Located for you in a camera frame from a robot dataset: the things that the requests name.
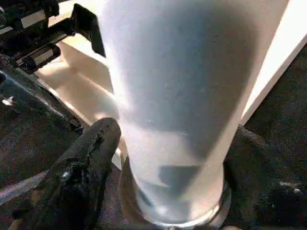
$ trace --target dark floor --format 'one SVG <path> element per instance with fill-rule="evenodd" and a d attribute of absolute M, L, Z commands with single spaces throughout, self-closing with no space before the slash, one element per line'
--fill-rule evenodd
<path fill-rule="evenodd" d="M 274 209 L 283 203 L 268 198 L 274 183 L 307 184 L 306 124 L 307 46 L 247 122 L 248 130 L 239 127 L 236 133 L 226 161 L 234 188 L 228 224 L 247 227 L 255 220 L 267 223 L 257 219 L 264 206 Z M 48 169 L 76 138 L 40 115 L 21 115 L 0 103 L 0 189 Z M 114 168 L 100 218 L 109 225 L 126 222 L 118 200 L 118 178 L 119 170 Z M 7 229 L 11 210 L 23 196 L 0 206 L 0 229 Z M 271 213 L 271 219 L 277 218 L 274 210 L 265 212 L 268 216 Z"/>

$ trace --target black rubber mat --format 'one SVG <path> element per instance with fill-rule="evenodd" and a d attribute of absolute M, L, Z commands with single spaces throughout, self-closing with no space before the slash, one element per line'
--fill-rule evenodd
<path fill-rule="evenodd" d="M 47 170 L 78 136 L 0 103 L 0 189 Z"/>
<path fill-rule="evenodd" d="M 278 159 L 307 184 L 307 45 L 245 127 L 277 147 Z"/>

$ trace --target white cylinder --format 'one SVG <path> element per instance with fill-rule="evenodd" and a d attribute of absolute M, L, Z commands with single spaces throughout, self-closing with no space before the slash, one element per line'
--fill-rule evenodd
<path fill-rule="evenodd" d="M 249 9 L 229 2 L 112 0 L 99 19 L 139 206 L 151 222 L 193 221 L 220 201 L 257 44 Z"/>

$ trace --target black mechanism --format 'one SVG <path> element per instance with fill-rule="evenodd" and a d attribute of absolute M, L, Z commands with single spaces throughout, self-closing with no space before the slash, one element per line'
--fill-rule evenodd
<path fill-rule="evenodd" d="M 48 27 L 49 17 L 59 14 L 55 0 L 16 0 L 0 3 L 0 54 L 14 68 L 32 74 L 60 56 L 56 43 L 80 33 L 93 51 L 105 56 L 95 14 L 75 4 L 72 15 Z"/>

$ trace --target machine part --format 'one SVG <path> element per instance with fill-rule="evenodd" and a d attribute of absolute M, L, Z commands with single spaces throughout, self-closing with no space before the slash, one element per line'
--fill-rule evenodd
<path fill-rule="evenodd" d="M 56 99 L 48 90 L 30 80 L 17 69 L 0 70 L 0 98 L 16 111 L 35 110 L 60 123 L 67 129 L 81 132 L 79 120 Z"/>
<path fill-rule="evenodd" d="M 79 4 L 75 4 L 71 14 L 74 30 L 92 43 L 94 52 L 106 56 L 95 14 Z"/>
<path fill-rule="evenodd" d="M 32 74 L 60 55 L 61 50 L 59 47 L 53 44 L 49 44 L 41 50 L 38 50 L 36 53 L 33 53 L 32 55 L 24 58 L 21 68 L 26 73 Z"/>
<path fill-rule="evenodd" d="M 176 224 L 158 223 L 155 222 L 155 220 L 146 219 L 146 217 L 144 217 L 142 211 L 139 208 L 139 204 L 136 198 L 138 195 L 135 190 L 138 189 L 138 187 L 134 185 L 135 181 L 131 173 L 129 157 L 127 157 L 124 166 L 122 168 L 122 172 L 120 174 L 118 188 L 119 188 L 119 198 L 121 200 L 122 209 L 125 215 L 132 223 L 142 223 L 148 226 L 150 226 L 150 223 L 153 223 L 157 226 L 163 226 L 170 229 L 171 228 L 189 229 L 192 226 L 207 224 L 208 229 L 212 228 L 215 229 L 216 227 L 220 227 L 222 225 L 222 223 L 227 217 L 230 208 L 231 189 L 227 184 L 225 184 L 219 204 L 214 208 L 212 208 L 211 210 L 209 210 L 208 213 L 202 216 L 201 218 L 196 219 L 193 222 L 185 222 L 185 223 L 176 223 Z"/>
<path fill-rule="evenodd" d="M 86 8 L 75 4 L 70 18 L 48 27 L 49 17 L 59 14 L 59 4 L 55 0 L 37 0 L 28 5 L 23 1 L 7 3 L 0 14 L 9 15 L 6 24 L 0 26 L 0 53 L 10 57 L 14 68 L 34 73 L 60 55 L 56 43 L 75 33 L 88 39 L 94 52 L 105 56 L 98 19 Z"/>
<path fill-rule="evenodd" d="M 260 69 L 250 3 L 113 0 L 101 13 L 136 200 L 153 223 L 195 224 L 221 201 L 223 161 Z"/>

